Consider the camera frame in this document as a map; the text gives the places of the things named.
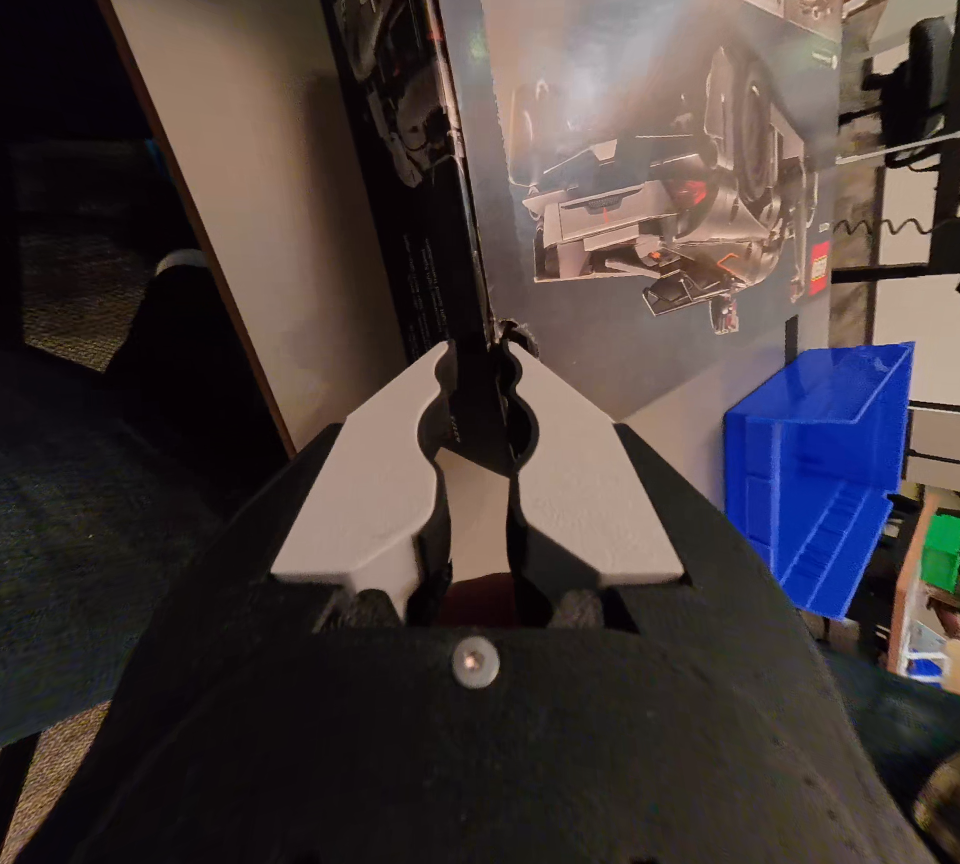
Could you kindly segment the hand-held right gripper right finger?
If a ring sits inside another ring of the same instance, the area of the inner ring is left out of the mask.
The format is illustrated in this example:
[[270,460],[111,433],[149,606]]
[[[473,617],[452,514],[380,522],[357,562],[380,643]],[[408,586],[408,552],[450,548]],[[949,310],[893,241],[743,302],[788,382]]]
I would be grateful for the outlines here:
[[520,342],[499,345],[513,454],[507,556],[519,623],[611,589],[673,585],[683,563],[614,420]]

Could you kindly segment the wooden shelf unit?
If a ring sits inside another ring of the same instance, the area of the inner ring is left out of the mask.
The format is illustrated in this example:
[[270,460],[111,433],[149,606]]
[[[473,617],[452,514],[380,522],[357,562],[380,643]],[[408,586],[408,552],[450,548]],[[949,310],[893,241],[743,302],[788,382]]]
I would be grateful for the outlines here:
[[897,575],[886,669],[915,683],[953,691],[952,666],[958,663],[958,645],[946,637],[935,612],[928,607],[930,590],[921,577],[924,546],[931,519],[941,510],[957,510],[951,490],[922,489],[916,525],[906,537],[907,547]]

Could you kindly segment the dark lego set box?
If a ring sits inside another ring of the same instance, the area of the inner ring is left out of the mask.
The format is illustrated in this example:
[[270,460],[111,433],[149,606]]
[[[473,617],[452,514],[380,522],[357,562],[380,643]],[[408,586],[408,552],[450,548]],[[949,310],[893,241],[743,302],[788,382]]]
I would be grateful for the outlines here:
[[506,474],[517,331],[626,421],[826,343],[843,0],[319,0],[409,360]]

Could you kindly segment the green plastic bin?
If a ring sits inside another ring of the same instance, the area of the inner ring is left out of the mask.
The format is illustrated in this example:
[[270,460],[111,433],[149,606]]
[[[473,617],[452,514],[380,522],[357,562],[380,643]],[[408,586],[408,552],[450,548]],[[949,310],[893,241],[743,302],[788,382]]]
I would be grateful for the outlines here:
[[937,510],[930,518],[920,556],[920,579],[954,594],[959,577],[959,511]]

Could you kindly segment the black office chair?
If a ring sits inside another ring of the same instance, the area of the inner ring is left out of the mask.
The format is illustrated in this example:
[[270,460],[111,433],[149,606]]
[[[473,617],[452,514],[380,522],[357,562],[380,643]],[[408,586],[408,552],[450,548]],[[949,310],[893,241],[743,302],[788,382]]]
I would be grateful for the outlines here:
[[942,16],[919,20],[909,31],[906,59],[887,74],[871,72],[861,88],[879,95],[878,113],[889,170],[936,157],[932,143],[947,117],[954,32]]

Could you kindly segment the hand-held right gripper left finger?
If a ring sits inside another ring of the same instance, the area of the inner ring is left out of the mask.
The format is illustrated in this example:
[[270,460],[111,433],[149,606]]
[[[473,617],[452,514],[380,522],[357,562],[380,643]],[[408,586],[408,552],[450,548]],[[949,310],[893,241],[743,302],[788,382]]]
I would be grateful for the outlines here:
[[450,583],[451,521],[439,448],[452,435],[455,344],[442,341],[352,412],[270,567],[285,583],[385,594],[426,623]]

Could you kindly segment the blue plastic storage bin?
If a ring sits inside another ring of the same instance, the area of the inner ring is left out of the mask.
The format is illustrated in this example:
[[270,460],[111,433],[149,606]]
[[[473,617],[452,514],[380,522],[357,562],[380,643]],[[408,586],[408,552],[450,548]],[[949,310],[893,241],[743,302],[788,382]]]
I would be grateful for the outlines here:
[[844,620],[906,456],[915,343],[806,350],[725,414],[725,510],[800,610]]

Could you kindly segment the black shoe with white sole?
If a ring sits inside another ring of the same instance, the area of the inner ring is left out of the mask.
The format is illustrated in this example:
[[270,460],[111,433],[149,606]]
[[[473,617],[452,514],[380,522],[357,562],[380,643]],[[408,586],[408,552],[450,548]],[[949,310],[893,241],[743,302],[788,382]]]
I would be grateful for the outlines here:
[[157,263],[105,376],[140,385],[206,371],[230,328],[206,256],[180,248]]

